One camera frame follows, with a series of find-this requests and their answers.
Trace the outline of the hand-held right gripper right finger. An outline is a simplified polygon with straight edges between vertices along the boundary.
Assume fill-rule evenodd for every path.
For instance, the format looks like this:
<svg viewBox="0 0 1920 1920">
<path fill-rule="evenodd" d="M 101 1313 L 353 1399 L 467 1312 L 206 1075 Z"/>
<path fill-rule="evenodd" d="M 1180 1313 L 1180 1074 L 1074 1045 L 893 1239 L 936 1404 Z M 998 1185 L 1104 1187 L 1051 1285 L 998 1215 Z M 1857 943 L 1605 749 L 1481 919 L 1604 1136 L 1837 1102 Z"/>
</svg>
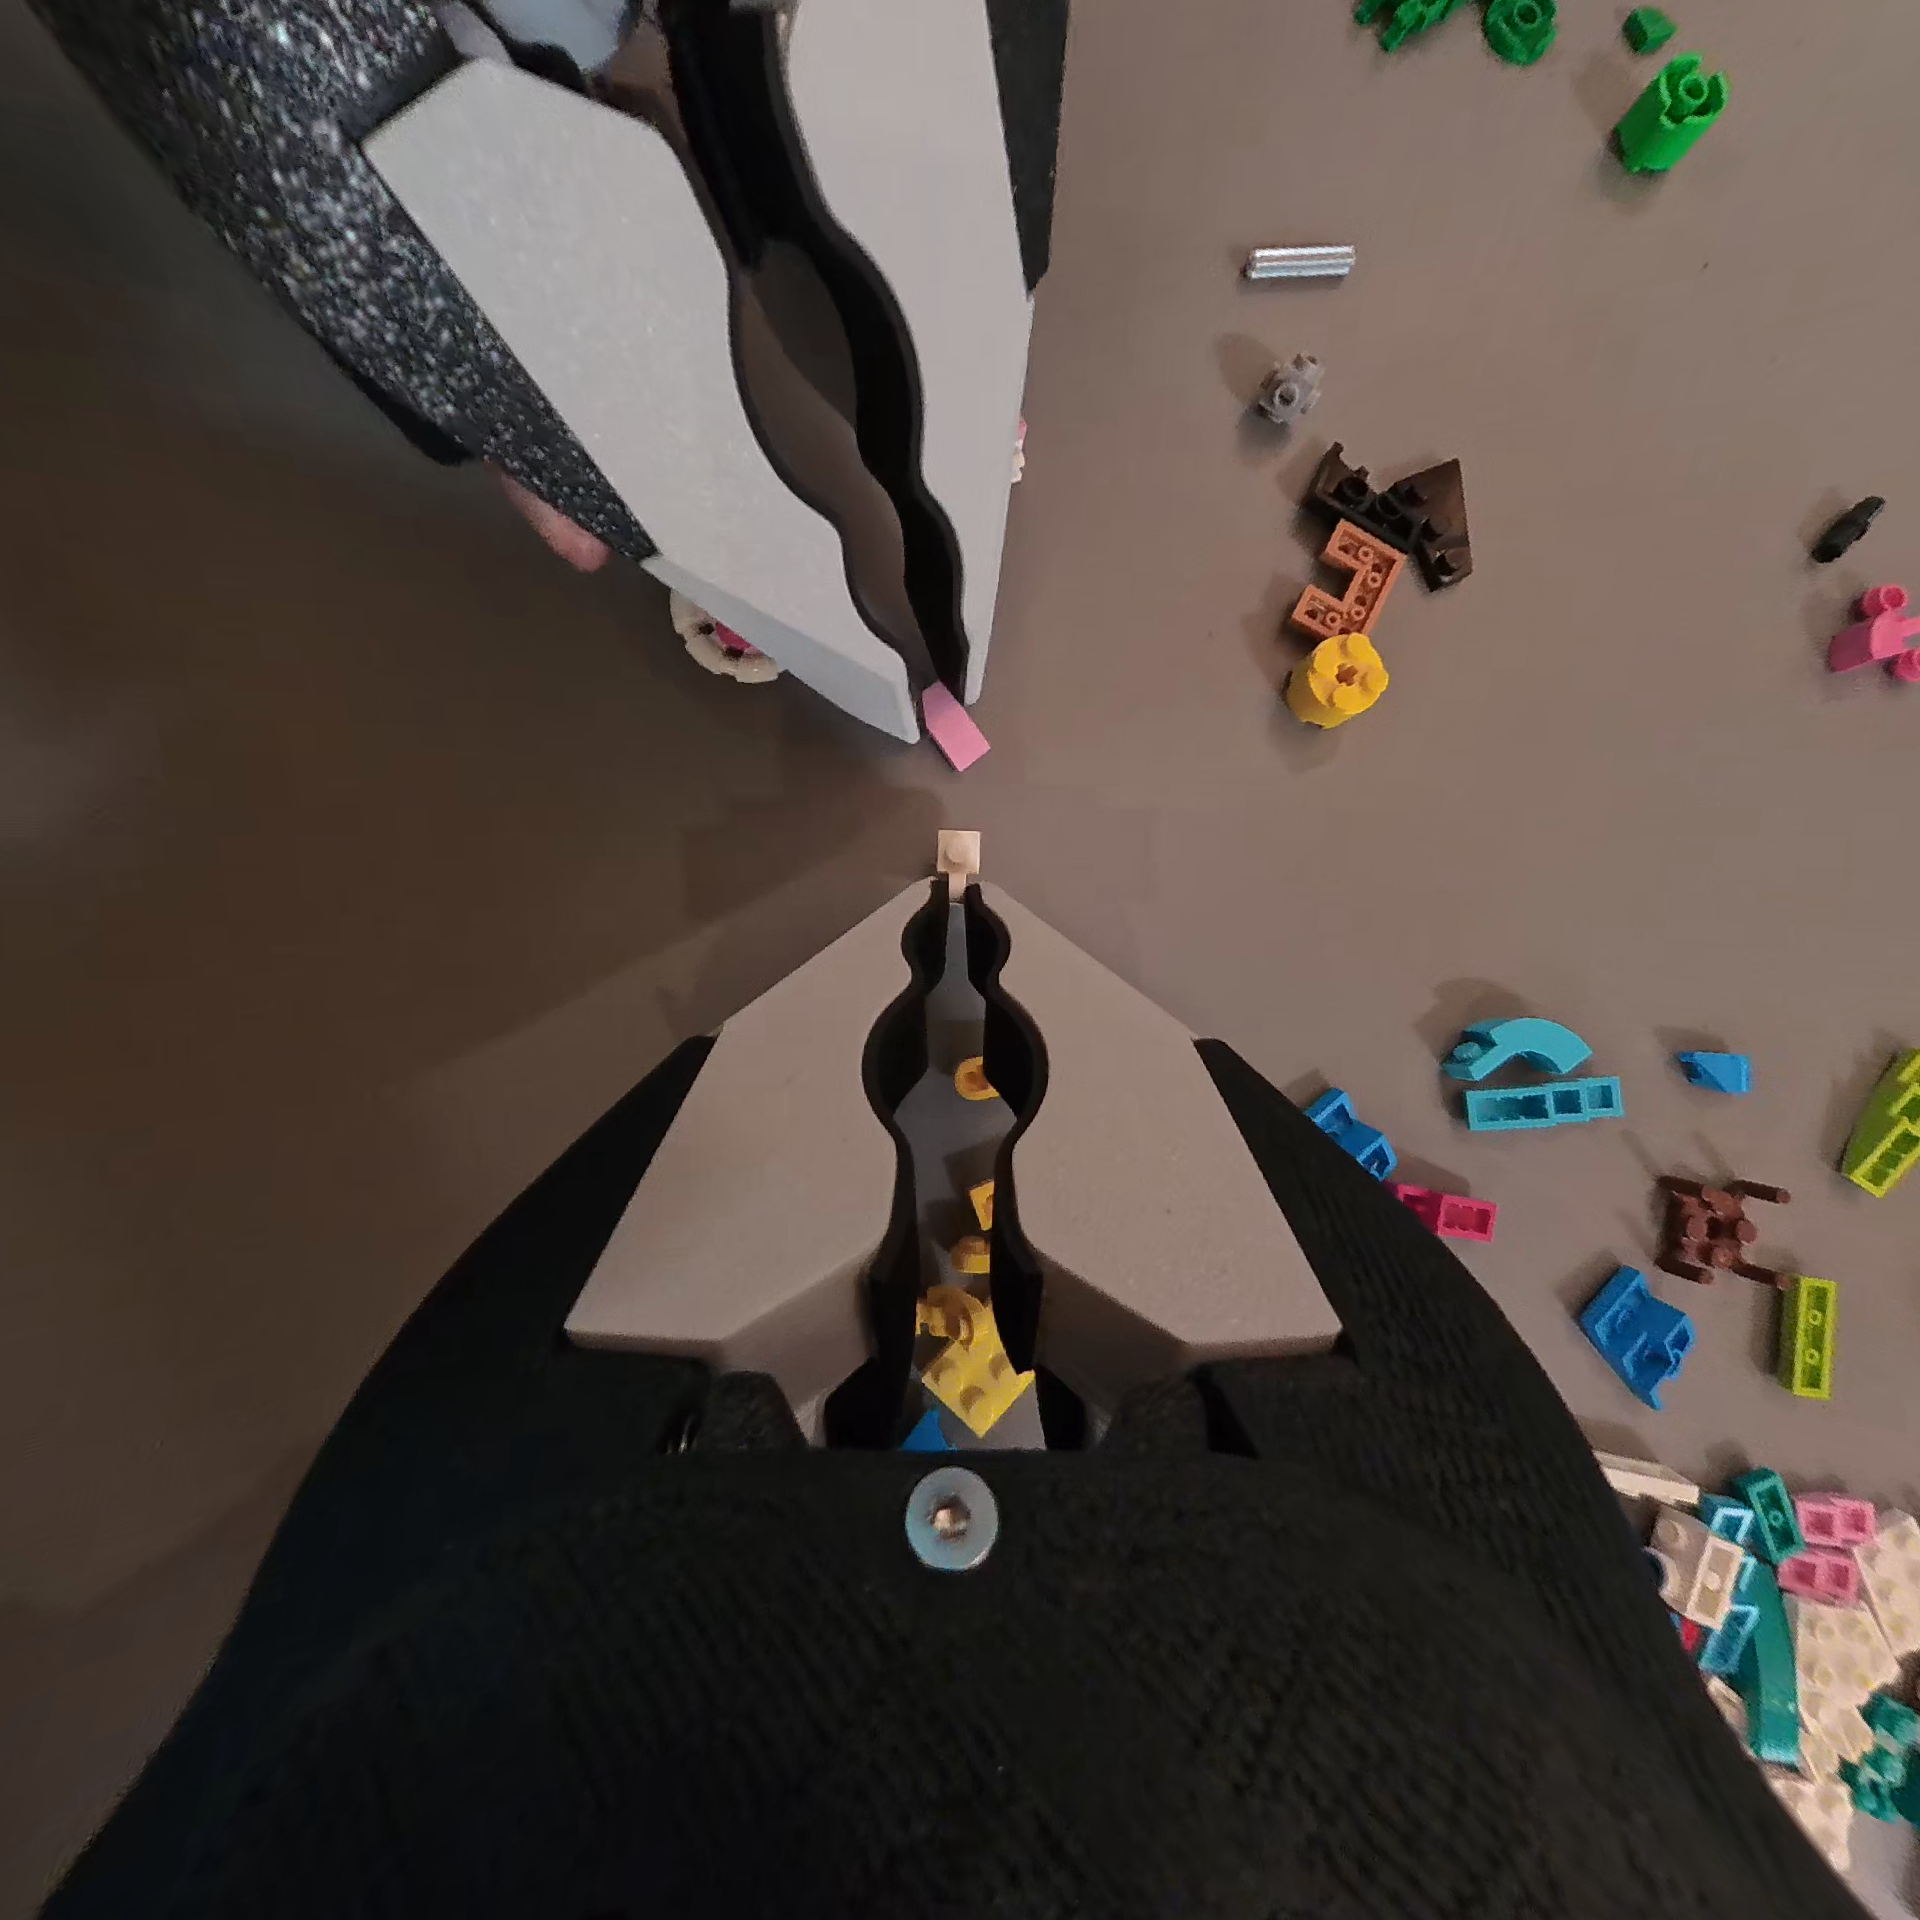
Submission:
<svg viewBox="0 0 1920 1920">
<path fill-rule="evenodd" d="M 1342 1319 L 1187 1023 L 996 883 L 963 914 L 1009 1114 L 990 1299 L 1046 1447 L 1200 1364 L 1332 1352 Z"/>
</svg>

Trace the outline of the pile of colourful toy bricks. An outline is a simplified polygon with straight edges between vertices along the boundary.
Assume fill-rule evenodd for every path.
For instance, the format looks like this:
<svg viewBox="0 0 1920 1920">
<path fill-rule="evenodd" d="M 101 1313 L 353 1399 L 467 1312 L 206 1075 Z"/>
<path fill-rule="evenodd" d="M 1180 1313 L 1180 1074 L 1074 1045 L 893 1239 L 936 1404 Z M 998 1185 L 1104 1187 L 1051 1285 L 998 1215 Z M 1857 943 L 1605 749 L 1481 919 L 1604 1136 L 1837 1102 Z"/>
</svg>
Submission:
<svg viewBox="0 0 1920 1920">
<path fill-rule="evenodd" d="M 1597 1450 L 1711 1705 L 1822 1861 L 1915 1835 L 1915 1513 L 1752 1466 L 1700 1484 Z"/>
</svg>

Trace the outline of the grey desk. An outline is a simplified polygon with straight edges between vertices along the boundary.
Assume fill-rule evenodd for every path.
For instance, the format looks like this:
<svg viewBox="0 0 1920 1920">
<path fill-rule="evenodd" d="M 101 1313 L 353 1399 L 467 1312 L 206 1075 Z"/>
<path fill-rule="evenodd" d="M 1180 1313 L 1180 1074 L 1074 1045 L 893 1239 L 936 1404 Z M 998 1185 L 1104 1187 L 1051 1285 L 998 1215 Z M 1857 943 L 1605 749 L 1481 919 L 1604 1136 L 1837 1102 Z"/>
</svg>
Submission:
<svg viewBox="0 0 1920 1920">
<path fill-rule="evenodd" d="M 1915 4 L 1667 4 L 1729 73 L 1667 178 L 1648 63 L 1562 4 L 1379 54 L 1349 4 L 1074 4 L 1027 477 L 966 776 L 710 678 L 417 456 L 6 4 L 6 1915 L 170 1728 L 301 1472 L 470 1241 L 692 1031 L 925 875 L 985 877 L 1408 1178 L 1604 1448 L 1915 1508 L 1915 1179 L 1837 1152 L 1915 1042 L 1915 687 L 1824 671 L 1915 589 Z M 1245 284 L 1261 244 L 1347 280 Z M 1295 352 L 1313 413 L 1252 400 Z M 1460 458 L 1389 687 L 1283 703 L 1337 520 Z M 1831 566 L 1810 543 L 1885 495 Z M 1479 1133 L 1461 1031 L 1535 1017 L 1624 1116 Z M 1752 1057 L 1690 1085 L 1678 1047 Z M 1661 1175 L 1838 1287 L 1658 1269 Z M 1664 1407 L 1576 1325 L 1695 1319 Z"/>
</svg>

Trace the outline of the person's left hand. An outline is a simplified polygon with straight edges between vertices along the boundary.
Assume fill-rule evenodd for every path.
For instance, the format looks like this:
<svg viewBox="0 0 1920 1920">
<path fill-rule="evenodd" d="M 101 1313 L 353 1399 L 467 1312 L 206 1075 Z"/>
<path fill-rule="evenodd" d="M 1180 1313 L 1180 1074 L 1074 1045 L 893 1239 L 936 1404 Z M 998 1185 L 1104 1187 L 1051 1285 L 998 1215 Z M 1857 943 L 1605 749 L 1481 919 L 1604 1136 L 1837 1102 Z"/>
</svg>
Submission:
<svg viewBox="0 0 1920 1920">
<path fill-rule="evenodd" d="M 552 510 L 546 500 L 542 500 L 539 493 L 514 481 L 506 469 L 489 465 L 489 470 L 514 511 L 567 566 L 583 573 L 593 573 L 616 556 L 609 540 L 601 540 L 592 530 L 583 529 L 575 518 Z"/>
</svg>

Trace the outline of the white round pie toy brick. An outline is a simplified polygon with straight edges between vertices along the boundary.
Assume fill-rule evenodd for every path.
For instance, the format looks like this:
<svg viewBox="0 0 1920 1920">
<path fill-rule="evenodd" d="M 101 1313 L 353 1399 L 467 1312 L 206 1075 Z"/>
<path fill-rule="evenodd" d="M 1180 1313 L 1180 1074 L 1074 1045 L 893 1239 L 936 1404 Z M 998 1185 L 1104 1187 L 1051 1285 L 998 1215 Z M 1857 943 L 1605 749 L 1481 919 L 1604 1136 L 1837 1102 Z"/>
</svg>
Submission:
<svg viewBox="0 0 1920 1920">
<path fill-rule="evenodd" d="M 771 655 L 746 642 L 679 589 L 669 591 L 669 614 L 688 655 L 706 672 L 734 680 L 735 685 L 771 685 L 781 680 L 781 665 Z"/>
</svg>

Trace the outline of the cyan arch toy brick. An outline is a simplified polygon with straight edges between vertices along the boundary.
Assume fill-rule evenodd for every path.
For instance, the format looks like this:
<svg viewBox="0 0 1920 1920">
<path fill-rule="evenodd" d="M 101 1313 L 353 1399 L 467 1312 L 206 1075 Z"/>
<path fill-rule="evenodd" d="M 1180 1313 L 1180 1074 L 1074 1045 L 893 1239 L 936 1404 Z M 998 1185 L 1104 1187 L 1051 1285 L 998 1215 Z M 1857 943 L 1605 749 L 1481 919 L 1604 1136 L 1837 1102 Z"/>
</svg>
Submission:
<svg viewBox="0 0 1920 1920">
<path fill-rule="evenodd" d="M 1591 1057 L 1589 1039 L 1558 1020 L 1535 1017 L 1482 1019 L 1461 1031 L 1443 1062 L 1443 1074 L 1468 1085 L 1479 1085 L 1506 1066 L 1567 1075 Z"/>
</svg>

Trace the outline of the cyan toy plate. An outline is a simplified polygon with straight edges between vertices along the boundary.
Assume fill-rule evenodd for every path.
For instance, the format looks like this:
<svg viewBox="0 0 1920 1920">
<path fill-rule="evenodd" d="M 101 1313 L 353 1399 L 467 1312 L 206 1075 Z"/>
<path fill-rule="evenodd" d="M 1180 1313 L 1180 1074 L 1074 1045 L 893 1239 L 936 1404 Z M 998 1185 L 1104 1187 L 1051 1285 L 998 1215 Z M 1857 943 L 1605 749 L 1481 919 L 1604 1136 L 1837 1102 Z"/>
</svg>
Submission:
<svg viewBox="0 0 1920 1920">
<path fill-rule="evenodd" d="M 1551 1131 L 1624 1116 L 1624 1096 L 1613 1074 L 1555 1079 L 1539 1085 L 1472 1085 L 1464 1096 L 1464 1116 L 1466 1126 L 1479 1133 Z"/>
</svg>

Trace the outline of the dark brown clip toy brick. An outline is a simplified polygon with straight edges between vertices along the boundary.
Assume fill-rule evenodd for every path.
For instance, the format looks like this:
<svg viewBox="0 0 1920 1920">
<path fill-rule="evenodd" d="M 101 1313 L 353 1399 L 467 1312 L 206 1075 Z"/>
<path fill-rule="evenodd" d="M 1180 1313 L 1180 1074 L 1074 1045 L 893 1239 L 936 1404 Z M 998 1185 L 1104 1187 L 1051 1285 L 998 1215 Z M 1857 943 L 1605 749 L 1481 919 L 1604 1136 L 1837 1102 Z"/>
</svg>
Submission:
<svg viewBox="0 0 1920 1920">
<path fill-rule="evenodd" d="M 1759 1228 L 1747 1212 L 1747 1200 L 1791 1203 L 1788 1187 L 1747 1179 L 1713 1187 L 1667 1172 L 1657 1179 L 1657 1190 L 1665 1208 L 1657 1255 L 1661 1271 L 1692 1283 L 1716 1283 L 1716 1275 L 1729 1274 L 1788 1289 L 1785 1271 L 1752 1256 Z"/>
</svg>

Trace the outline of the dark brown toy plate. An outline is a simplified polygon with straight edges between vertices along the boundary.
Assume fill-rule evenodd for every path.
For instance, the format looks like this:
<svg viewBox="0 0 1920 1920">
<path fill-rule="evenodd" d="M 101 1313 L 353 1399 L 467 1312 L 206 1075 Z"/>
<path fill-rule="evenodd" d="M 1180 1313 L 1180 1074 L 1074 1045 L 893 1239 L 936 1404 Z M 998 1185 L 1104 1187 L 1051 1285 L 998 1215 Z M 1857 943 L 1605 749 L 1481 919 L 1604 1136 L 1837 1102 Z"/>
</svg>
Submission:
<svg viewBox="0 0 1920 1920">
<path fill-rule="evenodd" d="M 1332 441 L 1314 465 L 1303 495 L 1303 511 L 1330 520 L 1350 520 L 1398 549 L 1412 549 L 1425 513 L 1398 487 L 1377 489 L 1371 470 L 1350 465 L 1342 441 Z"/>
</svg>

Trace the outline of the yellow round toy brick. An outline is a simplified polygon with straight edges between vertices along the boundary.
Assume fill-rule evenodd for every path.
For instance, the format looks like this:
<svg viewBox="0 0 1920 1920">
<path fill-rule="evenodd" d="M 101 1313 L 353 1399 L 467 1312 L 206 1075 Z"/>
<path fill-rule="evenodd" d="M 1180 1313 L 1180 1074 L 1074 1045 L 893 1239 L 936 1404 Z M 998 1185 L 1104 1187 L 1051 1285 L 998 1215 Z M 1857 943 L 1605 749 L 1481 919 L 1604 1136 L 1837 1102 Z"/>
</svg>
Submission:
<svg viewBox="0 0 1920 1920">
<path fill-rule="evenodd" d="M 1389 665 L 1365 632 L 1323 638 L 1285 678 L 1283 703 L 1305 726 L 1335 731 L 1377 707 Z"/>
</svg>

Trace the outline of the orange angled toy brick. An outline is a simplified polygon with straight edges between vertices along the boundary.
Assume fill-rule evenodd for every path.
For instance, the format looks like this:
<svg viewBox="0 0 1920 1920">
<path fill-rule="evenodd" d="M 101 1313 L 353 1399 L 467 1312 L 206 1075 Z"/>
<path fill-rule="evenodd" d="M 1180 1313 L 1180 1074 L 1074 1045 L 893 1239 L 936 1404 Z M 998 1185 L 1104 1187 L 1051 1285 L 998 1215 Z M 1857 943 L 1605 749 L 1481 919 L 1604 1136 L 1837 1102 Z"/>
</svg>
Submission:
<svg viewBox="0 0 1920 1920">
<path fill-rule="evenodd" d="M 1374 537 L 1358 523 L 1339 518 L 1319 556 L 1342 573 L 1342 591 L 1303 589 L 1288 612 L 1288 627 L 1324 642 L 1332 636 L 1372 636 L 1379 609 L 1398 586 L 1408 555 Z"/>
</svg>

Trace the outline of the dark brown wedge toy brick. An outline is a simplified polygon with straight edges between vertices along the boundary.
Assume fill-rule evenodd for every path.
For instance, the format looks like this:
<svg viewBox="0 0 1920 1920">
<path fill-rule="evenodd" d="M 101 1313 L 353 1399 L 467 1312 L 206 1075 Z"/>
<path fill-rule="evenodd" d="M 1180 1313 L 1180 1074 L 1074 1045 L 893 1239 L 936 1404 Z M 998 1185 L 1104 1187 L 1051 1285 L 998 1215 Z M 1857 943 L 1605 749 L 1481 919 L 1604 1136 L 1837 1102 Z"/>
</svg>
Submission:
<svg viewBox="0 0 1920 1920">
<path fill-rule="evenodd" d="M 1460 458 L 1413 470 L 1382 496 L 1406 520 L 1408 553 L 1431 591 L 1472 577 L 1475 561 Z"/>
</svg>

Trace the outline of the lime toy plate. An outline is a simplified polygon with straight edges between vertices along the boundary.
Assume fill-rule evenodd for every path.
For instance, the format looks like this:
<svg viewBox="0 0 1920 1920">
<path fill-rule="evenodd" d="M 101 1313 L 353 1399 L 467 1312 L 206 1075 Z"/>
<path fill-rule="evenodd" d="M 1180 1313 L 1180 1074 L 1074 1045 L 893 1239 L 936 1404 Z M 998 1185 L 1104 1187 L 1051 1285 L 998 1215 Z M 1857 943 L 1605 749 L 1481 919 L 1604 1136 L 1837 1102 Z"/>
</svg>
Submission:
<svg viewBox="0 0 1920 1920">
<path fill-rule="evenodd" d="M 1792 1275 L 1780 1297 L 1777 1373 L 1797 1401 L 1830 1404 L 1837 1379 L 1838 1287 Z"/>
</svg>

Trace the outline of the lime green toy brick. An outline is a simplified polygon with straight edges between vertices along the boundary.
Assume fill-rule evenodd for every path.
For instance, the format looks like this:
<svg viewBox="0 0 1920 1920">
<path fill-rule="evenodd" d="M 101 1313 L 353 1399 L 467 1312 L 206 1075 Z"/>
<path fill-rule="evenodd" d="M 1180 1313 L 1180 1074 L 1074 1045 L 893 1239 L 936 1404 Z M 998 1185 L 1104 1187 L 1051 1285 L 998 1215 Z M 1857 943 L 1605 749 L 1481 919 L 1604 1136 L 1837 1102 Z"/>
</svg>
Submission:
<svg viewBox="0 0 1920 1920">
<path fill-rule="evenodd" d="M 1874 1199 L 1917 1166 L 1917 1047 L 1898 1049 L 1872 1084 L 1838 1158 L 1842 1175 Z"/>
</svg>

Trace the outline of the group of green toy bricks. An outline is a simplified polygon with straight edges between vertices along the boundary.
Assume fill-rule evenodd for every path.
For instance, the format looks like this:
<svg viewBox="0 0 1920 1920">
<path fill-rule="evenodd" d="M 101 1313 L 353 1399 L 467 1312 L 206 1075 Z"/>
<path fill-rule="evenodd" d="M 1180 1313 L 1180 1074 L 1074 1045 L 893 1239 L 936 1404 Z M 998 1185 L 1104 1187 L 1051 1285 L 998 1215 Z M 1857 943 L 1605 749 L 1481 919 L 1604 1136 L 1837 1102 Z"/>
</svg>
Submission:
<svg viewBox="0 0 1920 1920">
<path fill-rule="evenodd" d="M 1354 1 L 1354 24 L 1374 36 L 1382 52 L 1397 52 L 1416 36 L 1440 29 L 1474 6 L 1488 49 L 1511 64 L 1532 66 L 1558 43 L 1555 1 Z M 1711 132 L 1730 100 L 1730 82 L 1701 52 L 1675 52 L 1661 63 L 1640 96 L 1611 129 L 1611 149 L 1630 174 L 1665 174 Z"/>
</svg>

